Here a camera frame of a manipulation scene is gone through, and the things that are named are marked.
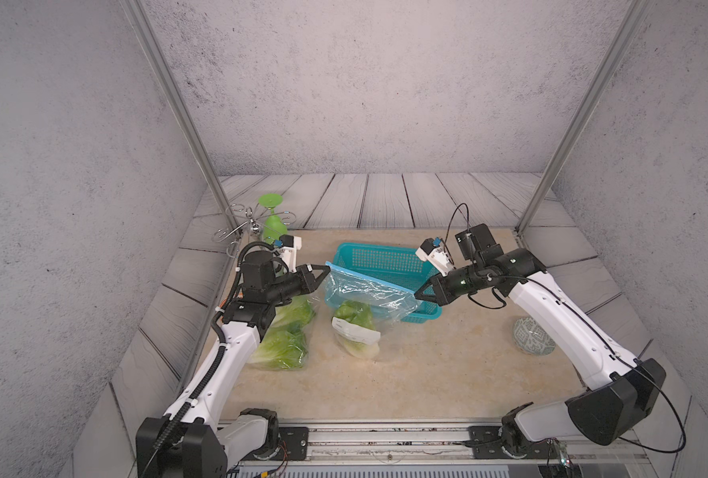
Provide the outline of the teal plastic basket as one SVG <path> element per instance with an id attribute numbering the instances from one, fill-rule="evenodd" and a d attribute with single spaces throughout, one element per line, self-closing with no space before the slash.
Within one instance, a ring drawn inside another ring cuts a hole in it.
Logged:
<path id="1" fill-rule="evenodd" d="M 437 269 L 421 261 L 414 249 L 397 246 L 343 243 L 335 253 L 333 264 L 413 292 L 437 274 Z"/>

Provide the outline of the chinese cabbage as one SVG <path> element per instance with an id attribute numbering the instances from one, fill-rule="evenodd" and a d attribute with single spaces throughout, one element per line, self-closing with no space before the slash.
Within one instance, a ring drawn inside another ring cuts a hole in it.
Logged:
<path id="1" fill-rule="evenodd" d="M 344 301 L 333 314 L 331 325 L 339 345 L 352 357 L 374 360 L 380 354 L 382 334 L 368 304 Z"/>
<path id="2" fill-rule="evenodd" d="M 276 315 L 270 328 L 303 329 L 316 317 L 314 304 L 306 296 L 295 297 L 291 303 L 276 309 Z"/>
<path id="3" fill-rule="evenodd" d="M 269 330 L 248 364 L 262 370 L 300 370 L 307 355 L 306 334 L 302 330 Z"/>

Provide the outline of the clear zipper bag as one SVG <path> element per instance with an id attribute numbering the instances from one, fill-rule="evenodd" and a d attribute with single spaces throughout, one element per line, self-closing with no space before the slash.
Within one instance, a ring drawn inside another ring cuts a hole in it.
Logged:
<path id="1" fill-rule="evenodd" d="M 316 300 L 295 297 L 276 316 L 248 364 L 260 370 L 301 370 L 309 354 L 306 329 L 316 317 Z"/>
<path id="2" fill-rule="evenodd" d="M 407 288 L 327 262 L 325 303 L 338 345 L 350 356 L 375 360 L 383 334 L 412 314 L 421 302 Z"/>

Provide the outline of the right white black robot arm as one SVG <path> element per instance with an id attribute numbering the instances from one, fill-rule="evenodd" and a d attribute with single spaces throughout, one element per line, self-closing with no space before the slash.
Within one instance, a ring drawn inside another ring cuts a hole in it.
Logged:
<path id="1" fill-rule="evenodd" d="M 551 404 L 523 404 L 503 416 L 502 451 L 525 458 L 541 442 L 581 435 L 608 446 L 649 417 L 665 393 L 667 373 L 653 358 L 638 359 L 594 323 L 558 286 L 529 250 L 504 252 L 489 228 L 479 224 L 457 233 L 467 265 L 459 268 L 441 237 L 427 238 L 417 257 L 437 269 L 415 292 L 416 299 L 447 306 L 482 290 L 525 310 L 563 350 L 584 392 Z"/>

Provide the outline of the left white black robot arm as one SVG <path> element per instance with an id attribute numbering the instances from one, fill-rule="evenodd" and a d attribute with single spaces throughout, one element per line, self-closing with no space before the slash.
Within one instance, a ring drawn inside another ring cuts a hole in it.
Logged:
<path id="1" fill-rule="evenodd" d="M 315 292 L 330 272 L 326 265 L 292 267 L 261 241 L 240 251 L 228 295 L 210 323 L 212 349 L 163 415 L 146 418 L 137 431 L 138 476 L 226 477 L 244 458 L 280 448 L 275 411 L 248 408 L 226 427 L 220 416 L 277 309 Z"/>

